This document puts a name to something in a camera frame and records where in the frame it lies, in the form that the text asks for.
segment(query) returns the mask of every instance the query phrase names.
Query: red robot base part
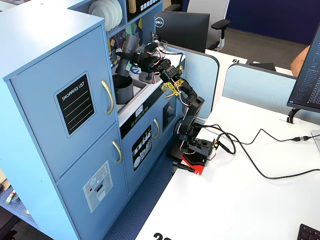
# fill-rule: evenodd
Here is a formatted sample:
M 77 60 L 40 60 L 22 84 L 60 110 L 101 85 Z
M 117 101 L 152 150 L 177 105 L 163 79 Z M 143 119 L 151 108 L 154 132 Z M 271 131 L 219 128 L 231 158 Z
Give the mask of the red robot base part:
M 182 159 L 190 168 L 194 169 L 195 174 L 199 175 L 202 174 L 207 162 L 207 157 L 198 152 L 195 152 L 194 154 L 183 153 Z

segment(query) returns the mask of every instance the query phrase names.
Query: person's arm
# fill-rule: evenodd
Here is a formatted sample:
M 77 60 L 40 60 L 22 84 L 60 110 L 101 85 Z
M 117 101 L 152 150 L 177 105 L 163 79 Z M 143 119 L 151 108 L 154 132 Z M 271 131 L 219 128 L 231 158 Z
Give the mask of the person's arm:
M 307 57 L 309 48 L 310 48 L 310 45 L 306 47 L 302 52 L 300 52 L 300 54 L 291 63 L 290 67 L 291 67 L 293 76 L 297 77 L 299 75 L 302 65 L 304 64 L 304 61 Z

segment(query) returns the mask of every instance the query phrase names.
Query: black clamp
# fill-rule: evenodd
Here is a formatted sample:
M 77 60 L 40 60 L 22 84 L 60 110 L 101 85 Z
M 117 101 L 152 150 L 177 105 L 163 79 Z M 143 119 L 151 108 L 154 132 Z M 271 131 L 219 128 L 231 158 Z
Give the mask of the black clamp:
M 292 110 L 289 112 L 288 117 L 286 118 L 286 122 L 289 124 L 294 124 L 294 116 L 300 109 L 298 108 L 292 108 Z

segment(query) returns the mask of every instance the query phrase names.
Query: gold door handle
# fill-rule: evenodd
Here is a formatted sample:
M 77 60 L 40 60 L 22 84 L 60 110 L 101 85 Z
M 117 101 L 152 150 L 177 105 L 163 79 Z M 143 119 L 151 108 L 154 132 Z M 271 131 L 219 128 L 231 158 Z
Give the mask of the gold door handle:
M 117 151 L 118 151 L 118 153 L 119 153 L 119 156 L 120 156 L 119 160 L 116 161 L 116 164 L 120 164 L 120 163 L 122 162 L 122 152 L 121 152 L 121 149 L 120 149 L 120 147 L 118 146 L 118 144 L 116 143 L 116 141 L 112 141 L 112 144 L 113 144 L 113 146 L 117 149 Z
M 107 93 L 109 94 L 109 97 L 110 97 L 111 107 L 109 108 L 108 111 L 106 111 L 106 114 L 110 115 L 112 113 L 112 111 L 114 110 L 114 106 L 115 106 L 114 97 L 112 96 L 112 92 L 111 92 L 110 88 L 108 87 L 108 85 L 106 84 L 106 82 L 104 80 L 102 80 L 101 83 L 102 83 L 102 86 L 107 91 Z
M 170 95 L 165 96 L 164 98 L 165 98 L 165 99 L 168 99 L 168 98 L 171 98 L 171 97 L 174 96 L 174 95 L 175 95 L 175 94 L 172 93 L 172 94 L 170 94 Z
M 154 136 L 154 139 L 156 139 L 160 135 L 160 126 L 159 126 L 157 119 L 153 119 L 153 121 L 154 121 L 156 127 L 158 128 L 158 133 L 157 133 L 157 135 Z

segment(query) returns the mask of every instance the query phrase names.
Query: white plate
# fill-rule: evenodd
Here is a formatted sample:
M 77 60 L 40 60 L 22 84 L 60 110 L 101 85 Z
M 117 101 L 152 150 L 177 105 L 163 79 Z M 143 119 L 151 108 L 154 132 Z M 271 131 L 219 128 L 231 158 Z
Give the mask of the white plate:
M 94 1 L 89 7 L 89 14 L 104 18 L 104 27 L 106 31 L 110 31 L 112 27 L 112 15 L 108 6 L 103 1 Z
M 110 0 L 101 0 L 103 1 L 109 8 L 111 15 L 112 15 L 112 26 L 111 28 L 114 29 L 117 25 L 117 20 L 118 20 L 118 12 L 115 7 L 115 5 L 110 1 Z
M 122 9 L 121 9 L 121 5 L 117 0 L 110 0 L 113 5 L 116 8 L 116 12 L 117 12 L 117 21 L 116 21 L 116 25 L 119 26 L 119 24 L 121 23 L 122 20 Z

